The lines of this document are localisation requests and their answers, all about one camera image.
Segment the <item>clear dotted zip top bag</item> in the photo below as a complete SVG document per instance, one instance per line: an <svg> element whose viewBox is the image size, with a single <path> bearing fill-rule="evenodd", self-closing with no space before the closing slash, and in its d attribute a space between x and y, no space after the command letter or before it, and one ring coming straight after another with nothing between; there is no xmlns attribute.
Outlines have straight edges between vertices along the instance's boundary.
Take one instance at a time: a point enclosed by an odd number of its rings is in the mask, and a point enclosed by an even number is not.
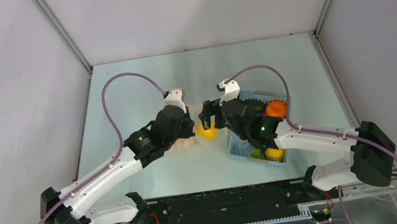
<svg viewBox="0 0 397 224"><path fill-rule="evenodd" d="M202 109L202 103L191 103L189 106L189 111L192 120L194 121L194 133L196 132L196 129L198 128L199 124L201 124L199 120L199 113L201 112ZM214 127L214 118L211 118L211 126ZM199 136L192 136L187 139L187 145L184 148L173 148L169 149L167 151L166 155L167 156L174 156L174 155L182 155L184 153L189 153L189 152L194 152L197 151L198 149L201 149L205 146L209 145L214 145L217 143L224 142L226 138L226 130L225 129L220 129L217 130L217 136L213 140L206 140L202 137Z"/></svg>

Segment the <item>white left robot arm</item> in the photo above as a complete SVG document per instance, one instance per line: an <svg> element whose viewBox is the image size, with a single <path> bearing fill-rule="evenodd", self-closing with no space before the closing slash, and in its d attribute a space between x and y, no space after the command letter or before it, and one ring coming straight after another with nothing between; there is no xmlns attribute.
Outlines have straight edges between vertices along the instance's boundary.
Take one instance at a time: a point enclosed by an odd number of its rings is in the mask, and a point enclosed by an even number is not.
<svg viewBox="0 0 397 224"><path fill-rule="evenodd" d="M133 132L124 142L120 156L108 165L61 191L49 187L41 194L43 224L145 224L149 206L136 192L114 203L97 205L118 183L160 159L179 139L194 136L188 107L166 105L156 119Z"/></svg>

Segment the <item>orange yellow bell pepper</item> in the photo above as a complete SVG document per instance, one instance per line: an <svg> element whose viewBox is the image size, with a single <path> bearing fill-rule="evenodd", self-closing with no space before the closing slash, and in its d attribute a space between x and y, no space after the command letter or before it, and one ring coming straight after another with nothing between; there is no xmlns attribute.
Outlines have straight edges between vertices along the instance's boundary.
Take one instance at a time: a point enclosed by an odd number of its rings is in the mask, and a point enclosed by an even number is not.
<svg viewBox="0 0 397 224"><path fill-rule="evenodd" d="M187 145L187 140L184 138L180 138L180 139L178 139L175 143L174 143L174 145L173 145L173 148L184 148L185 146Z"/></svg>

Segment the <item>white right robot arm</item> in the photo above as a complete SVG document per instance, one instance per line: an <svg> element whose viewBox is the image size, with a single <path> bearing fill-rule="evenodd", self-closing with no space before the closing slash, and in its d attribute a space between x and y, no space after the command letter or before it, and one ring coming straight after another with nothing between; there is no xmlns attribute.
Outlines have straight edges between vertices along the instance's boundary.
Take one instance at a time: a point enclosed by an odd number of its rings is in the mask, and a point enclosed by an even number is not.
<svg viewBox="0 0 397 224"><path fill-rule="evenodd" d="M320 200L328 190L359 181L387 187L395 176L395 143L373 122L331 130L305 128L288 118L255 113L238 98L222 103L204 101L198 118L204 129L227 128L261 153L269 148L302 149L339 156L337 161L307 168L303 188L311 200Z"/></svg>

